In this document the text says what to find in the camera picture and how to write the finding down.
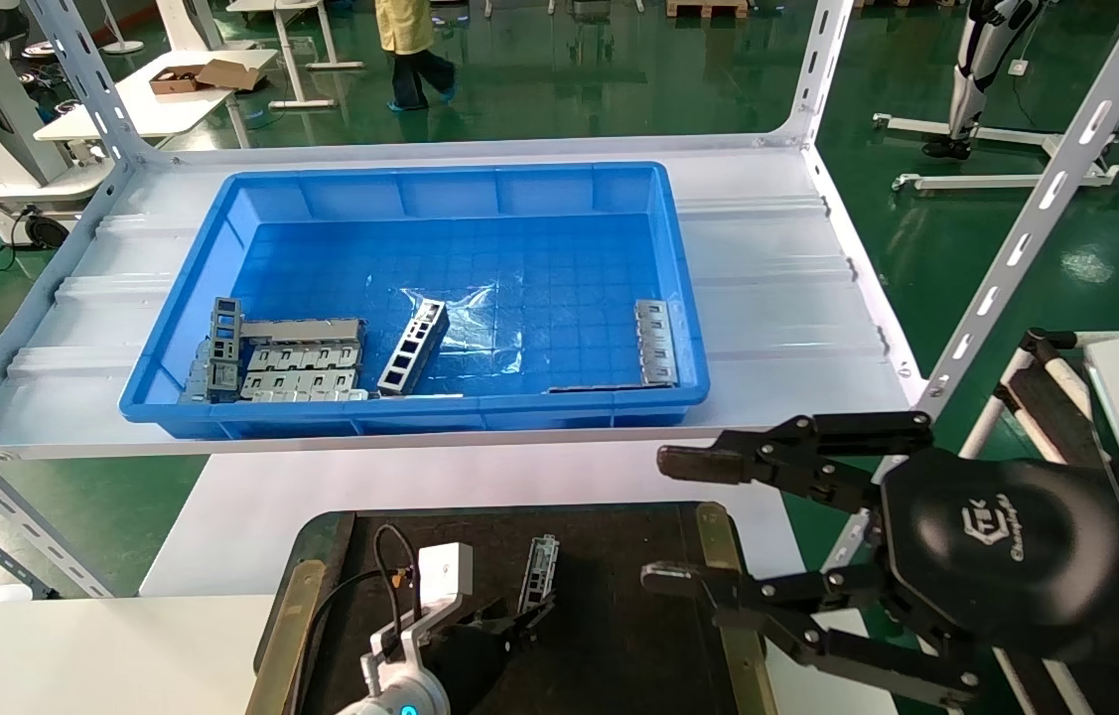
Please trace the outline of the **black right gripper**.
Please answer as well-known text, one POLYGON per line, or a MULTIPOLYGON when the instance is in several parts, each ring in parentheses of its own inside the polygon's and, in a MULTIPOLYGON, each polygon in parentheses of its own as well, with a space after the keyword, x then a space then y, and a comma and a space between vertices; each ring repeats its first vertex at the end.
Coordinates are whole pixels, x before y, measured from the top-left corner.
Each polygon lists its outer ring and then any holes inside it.
MULTIPOLYGON (((657 467, 681 483, 765 484, 858 514, 878 505, 880 488, 845 459, 909 457, 881 484, 888 565, 909 598, 1005 650, 1059 660, 1102 650, 1119 570, 1108 476, 1036 459, 963 459, 932 443, 923 412, 822 413, 760 433, 724 430, 709 445, 662 445, 657 467)), ((876 566, 753 578, 658 561, 642 566, 640 581, 662 596, 695 599, 715 628, 749 631, 833 677, 944 709, 980 693, 963 664, 819 624, 819 614, 894 594, 876 566)))

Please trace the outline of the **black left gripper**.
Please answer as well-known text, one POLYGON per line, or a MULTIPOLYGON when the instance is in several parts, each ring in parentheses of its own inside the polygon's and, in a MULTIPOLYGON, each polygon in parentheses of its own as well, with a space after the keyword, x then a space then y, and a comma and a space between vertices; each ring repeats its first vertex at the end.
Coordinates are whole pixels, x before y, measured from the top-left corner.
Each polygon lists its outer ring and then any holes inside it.
POLYGON ((513 648, 536 642, 540 621, 551 614, 556 594, 492 599, 472 622, 441 630, 429 643, 429 670, 444 687, 451 714, 470 714, 490 695, 513 659, 513 648))

